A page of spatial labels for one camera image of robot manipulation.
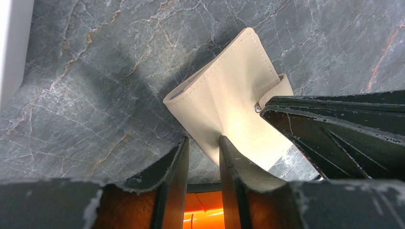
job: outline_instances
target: gray marble countertop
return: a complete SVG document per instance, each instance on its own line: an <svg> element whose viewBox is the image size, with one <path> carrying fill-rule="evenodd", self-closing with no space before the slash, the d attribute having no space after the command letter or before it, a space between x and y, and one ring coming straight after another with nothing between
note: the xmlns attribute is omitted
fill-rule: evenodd
<svg viewBox="0 0 405 229"><path fill-rule="evenodd" d="M184 129L162 100L253 27L296 95L405 89L404 0L36 0L25 76L0 113L0 178L138 173ZM191 142L190 183L219 169ZM270 172L311 179L296 150Z"/></svg>

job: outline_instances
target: orange light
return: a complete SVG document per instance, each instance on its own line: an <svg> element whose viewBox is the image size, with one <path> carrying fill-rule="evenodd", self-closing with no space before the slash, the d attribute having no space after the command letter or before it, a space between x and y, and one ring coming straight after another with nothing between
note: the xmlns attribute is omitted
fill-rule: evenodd
<svg viewBox="0 0 405 229"><path fill-rule="evenodd" d="M222 192L188 193L183 229L225 229Z"/></svg>

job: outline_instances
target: cream leather wallet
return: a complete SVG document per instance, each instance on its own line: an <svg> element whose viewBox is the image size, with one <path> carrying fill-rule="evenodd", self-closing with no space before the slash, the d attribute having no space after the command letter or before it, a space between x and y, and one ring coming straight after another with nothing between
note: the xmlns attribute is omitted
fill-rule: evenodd
<svg viewBox="0 0 405 229"><path fill-rule="evenodd" d="M277 75L258 35L246 28L163 102L217 165L219 136L225 135L269 170L292 145L257 113L275 95L293 95L288 78Z"/></svg>

